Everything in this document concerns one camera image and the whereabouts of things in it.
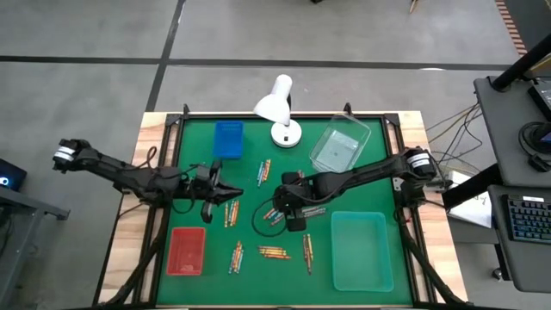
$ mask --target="white desk lamp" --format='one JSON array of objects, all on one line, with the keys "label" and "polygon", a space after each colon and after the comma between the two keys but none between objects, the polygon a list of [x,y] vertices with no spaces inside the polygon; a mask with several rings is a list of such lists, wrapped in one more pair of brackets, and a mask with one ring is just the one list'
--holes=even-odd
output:
[{"label": "white desk lamp", "polygon": [[280,147],[293,147],[300,141],[302,129],[299,123],[291,120],[291,86],[290,76],[282,74],[275,80],[272,92],[262,98],[252,110],[256,115],[274,125],[271,129],[272,140]]}]

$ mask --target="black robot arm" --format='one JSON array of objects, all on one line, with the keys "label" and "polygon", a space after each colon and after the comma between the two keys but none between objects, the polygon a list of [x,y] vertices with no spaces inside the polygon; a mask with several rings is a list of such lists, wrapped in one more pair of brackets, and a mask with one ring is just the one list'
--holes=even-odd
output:
[{"label": "black robot arm", "polygon": [[436,174],[428,151],[420,147],[406,149],[390,158],[341,173],[320,172],[300,177],[296,172],[287,172],[282,175],[282,185],[275,189],[274,209],[285,214],[289,231],[301,231],[306,229],[306,219],[301,211],[303,207],[327,203],[347,189],[387,177],[402,178],[408,196],[422,199],[424,184]]},{"label": "black robot arm", "polygon": [[67,171],[89,171],[113,181],[119,191],[131,190],[141,202],[160,207],[171,205],[173,199],[203,200],[201,217],[206,223],[212,220],[212,206],[220,205],[243,194],[242,189],[225,184],[220,179],[221,162],[215,161],[209,168],[194,164],[195,177],[177,167],[156,167],[149,165],[156,149],[148,152],[147,161],[134,166],[119,159],[100,153],[83,139],[62,139],[59,149],[53,154],[53,168],[62,173]]}]

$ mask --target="lamp shade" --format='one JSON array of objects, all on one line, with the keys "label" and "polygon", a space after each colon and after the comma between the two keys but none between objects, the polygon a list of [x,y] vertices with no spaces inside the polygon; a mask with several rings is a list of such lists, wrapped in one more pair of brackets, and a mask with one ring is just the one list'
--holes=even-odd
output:
[{"label": "lamp shade", "polygon": [[287,97],[291,92],[292,85],[293,80],[290,76],[280,75],[275,80],[271,93],[262,98],[252,111],[269,121],[289,126],[291,108],[287,102]]}]

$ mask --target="red container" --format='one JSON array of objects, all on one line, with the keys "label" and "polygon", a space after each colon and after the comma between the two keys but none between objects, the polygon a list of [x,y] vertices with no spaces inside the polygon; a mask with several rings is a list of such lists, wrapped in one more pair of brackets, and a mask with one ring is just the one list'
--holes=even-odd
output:
[{"label": "red container", "polygon": [[169,276],[199,276],[203,270],[205,228],[177,227],[170,237]]}]

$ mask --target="green plastic tray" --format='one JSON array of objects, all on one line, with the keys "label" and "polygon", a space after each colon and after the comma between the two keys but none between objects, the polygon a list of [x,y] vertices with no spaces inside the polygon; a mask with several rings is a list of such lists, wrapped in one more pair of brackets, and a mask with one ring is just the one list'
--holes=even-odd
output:
[{"label": "green plastic tray", "polygon": [[331,242],[336,289],[371,292],[394,289],[384,214],[334,212]]}]

